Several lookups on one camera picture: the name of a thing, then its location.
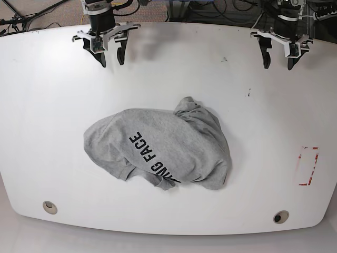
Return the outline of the grey printed T-shirt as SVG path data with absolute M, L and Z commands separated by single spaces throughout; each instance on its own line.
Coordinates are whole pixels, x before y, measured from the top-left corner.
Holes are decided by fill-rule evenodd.
M 178 183 L 219 190 L 231 166 L 218 118 L 191 97 L 173 112 L 127 109 L 103 118 L 85 131 L 84 150 L 115 178 L 140 176 L 162 190 Z

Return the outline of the white power strip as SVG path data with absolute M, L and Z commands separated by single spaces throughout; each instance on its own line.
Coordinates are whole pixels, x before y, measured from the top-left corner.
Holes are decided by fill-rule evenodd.
M 316 21 L 322 21 L 332 17 L 336 17 L 336 5 L 321 6 L 314 13 L 314 20 Z

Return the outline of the black tripod legs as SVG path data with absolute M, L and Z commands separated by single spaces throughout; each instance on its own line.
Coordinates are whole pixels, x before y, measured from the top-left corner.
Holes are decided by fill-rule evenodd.
M 9 3 L 9 1 L 2 1 L 2 2 L 5 4 L 7 8 L 9 8 L 13 12 L 13 16 L 10 20 L 5 20 L 1 18 L 1 26 L 7 26 L 7 28 L 1 30 L 1 37 L 17 33 L 28 32 L 29 26 L 34 20 L 53 12 L 61 5 L 67 3 L 68 0 L 59 1 L 37 13 L 28 15 L 22 15 L 12 4 Z

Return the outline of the red tape rectangle marking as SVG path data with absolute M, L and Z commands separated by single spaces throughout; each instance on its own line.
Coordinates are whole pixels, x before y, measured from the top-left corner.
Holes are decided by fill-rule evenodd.
M 295 169 L 295 184 L 298 186 L 309 186 L 319 157 L 319 147 L 301 148 Z

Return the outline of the grey metal frame leg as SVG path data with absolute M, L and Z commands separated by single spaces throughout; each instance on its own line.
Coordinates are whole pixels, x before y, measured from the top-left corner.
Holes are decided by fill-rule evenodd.
M 182 22 L 187 17 L 187 9 L 192 1 L 166 1 L 169 22 Z

